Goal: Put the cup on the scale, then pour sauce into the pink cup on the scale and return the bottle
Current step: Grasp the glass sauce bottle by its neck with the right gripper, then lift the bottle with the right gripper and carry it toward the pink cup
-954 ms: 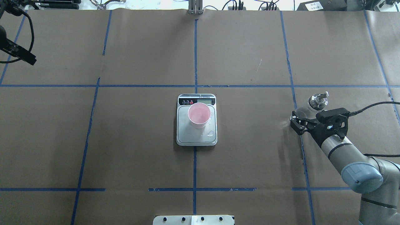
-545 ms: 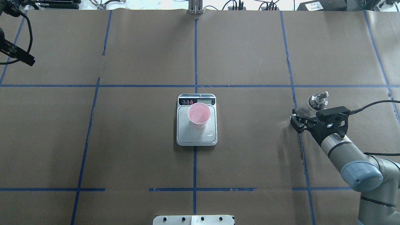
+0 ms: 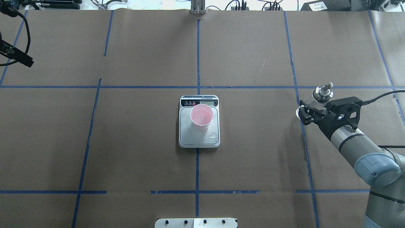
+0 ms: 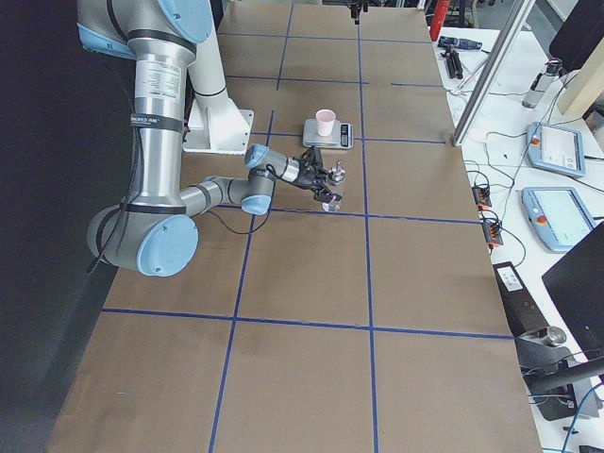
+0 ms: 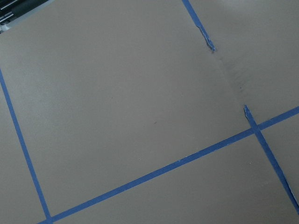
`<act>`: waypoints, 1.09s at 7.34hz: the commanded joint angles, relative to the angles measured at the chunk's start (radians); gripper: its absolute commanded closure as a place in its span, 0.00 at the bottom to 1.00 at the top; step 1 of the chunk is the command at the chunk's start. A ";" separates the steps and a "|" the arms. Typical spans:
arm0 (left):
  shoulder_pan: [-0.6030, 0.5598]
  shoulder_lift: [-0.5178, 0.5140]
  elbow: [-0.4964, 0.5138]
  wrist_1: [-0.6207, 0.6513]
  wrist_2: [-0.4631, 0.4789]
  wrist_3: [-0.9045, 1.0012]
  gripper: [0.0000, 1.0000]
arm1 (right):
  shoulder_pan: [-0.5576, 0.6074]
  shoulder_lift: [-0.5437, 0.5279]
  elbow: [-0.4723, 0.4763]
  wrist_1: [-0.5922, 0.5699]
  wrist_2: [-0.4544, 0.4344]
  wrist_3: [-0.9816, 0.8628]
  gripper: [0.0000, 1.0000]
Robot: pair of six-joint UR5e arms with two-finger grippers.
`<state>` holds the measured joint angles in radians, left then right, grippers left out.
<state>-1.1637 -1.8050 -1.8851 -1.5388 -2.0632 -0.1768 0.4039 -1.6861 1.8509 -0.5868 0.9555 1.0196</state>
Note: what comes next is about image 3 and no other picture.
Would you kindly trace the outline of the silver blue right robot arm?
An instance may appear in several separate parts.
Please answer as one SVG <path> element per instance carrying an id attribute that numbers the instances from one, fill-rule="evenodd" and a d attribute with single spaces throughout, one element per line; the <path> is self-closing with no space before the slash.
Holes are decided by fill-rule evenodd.
<path id="1" fill-rule="evenodd" d="M 306 103 L 300 100 L 298 118 L 315 123 L 370 186 L 365 228 L 403 228 L 404 154 L 377 146 L 358 128 L 363 101 L 357 97 Z"/>

